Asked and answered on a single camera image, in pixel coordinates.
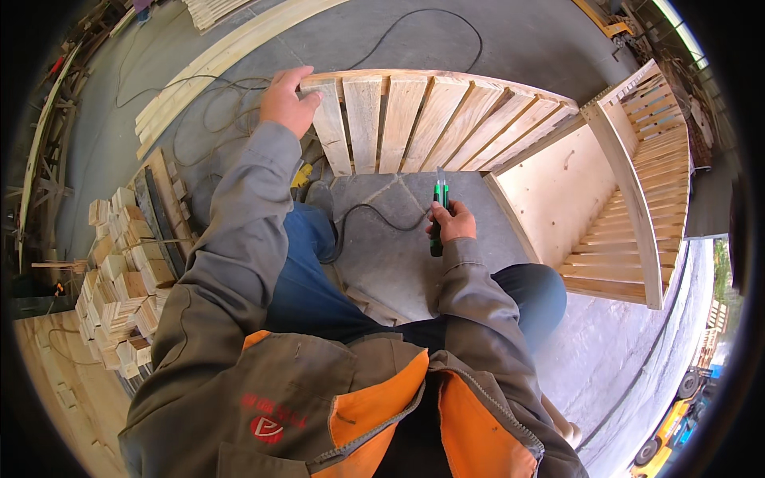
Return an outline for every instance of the wooden crate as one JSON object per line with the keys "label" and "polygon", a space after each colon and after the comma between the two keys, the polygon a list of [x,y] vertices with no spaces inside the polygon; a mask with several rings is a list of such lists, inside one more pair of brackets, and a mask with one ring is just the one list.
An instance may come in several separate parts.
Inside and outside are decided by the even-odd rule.
{"label": "wooden crate", "polygon": [[574,100],[496,78],[438,70],[319,73],[314,128],[335,176],[489,171],[579,109]]}
{"label": "wooden crate", "polygon": [[689,138],[651,60],[485,177],[529,258],[571,292],[660,310],[685,231]]}

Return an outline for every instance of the wheel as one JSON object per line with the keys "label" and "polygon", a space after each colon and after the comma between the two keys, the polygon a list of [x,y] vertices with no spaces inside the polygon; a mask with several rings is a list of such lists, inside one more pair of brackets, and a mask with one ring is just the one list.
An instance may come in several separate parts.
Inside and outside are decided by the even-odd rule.
{"label": "wheel", "polygon": [[655,438],[648,440],[646,444],[643,445],[643,448],[640,448],[640,451],[637,452],[637,455],[635,455],[635,464],[638,467],[648,464],[648,462],[651,461],[651,458],[656,455],[657,451],[659,451],[659,441]]}
{"label": "wheel", "polygon": [[695,372],[687,372],[680,382],[680,388],[677,389],[677,397],[681,400],[691,398],[698,388],[699,377]]}

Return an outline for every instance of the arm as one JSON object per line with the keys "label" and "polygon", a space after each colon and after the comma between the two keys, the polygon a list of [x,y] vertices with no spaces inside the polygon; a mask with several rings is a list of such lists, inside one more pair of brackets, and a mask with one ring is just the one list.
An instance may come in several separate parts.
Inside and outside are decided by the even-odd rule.
{"label": "arm", "polygon": [[287,257],[282,223],[300,164],[298,142],[321,96],[295,88],[313,67],[277,73],[261,122],[213,194],[210,226],[173,287],[152,344],[155,372],[138,390],[127,429],[236,364],[244,337],[262,328]]}
{"label": "arm", "polygon": [[494,375],[507,406],[545,445],[540,476],[586,476],[576,453],[542,407],[534,362],[518,328],[518,306],[483,264],[475,219],[462,203],[450,204],[453,217],[438,203],[431,207],[444,243],[438,309],[448,317],[445,349],[473,370]]}

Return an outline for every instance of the jacket pocket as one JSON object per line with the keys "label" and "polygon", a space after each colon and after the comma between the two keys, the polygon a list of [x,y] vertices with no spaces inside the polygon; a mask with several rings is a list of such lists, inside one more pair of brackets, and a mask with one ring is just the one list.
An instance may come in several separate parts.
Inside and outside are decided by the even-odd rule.
{"label": "jacket pocket", "polygon": [[304,461],[285,460],[221,442],[218,449],[218,477],[273,476],[274,478],[310,478]]}

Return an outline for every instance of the shoe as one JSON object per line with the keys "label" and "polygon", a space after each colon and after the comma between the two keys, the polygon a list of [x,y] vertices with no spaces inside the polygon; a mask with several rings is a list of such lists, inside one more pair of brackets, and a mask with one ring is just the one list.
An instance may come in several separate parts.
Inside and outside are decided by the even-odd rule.
{"label": "shoe", "polygon": [[327,218],[334,224],[334,200],[332,199],[332,191],[327,183],[323,181],[314,181],[308,188],[308,193],[305,195],[305,203],[308,206],[313,206],[324,211],[327,214]]}

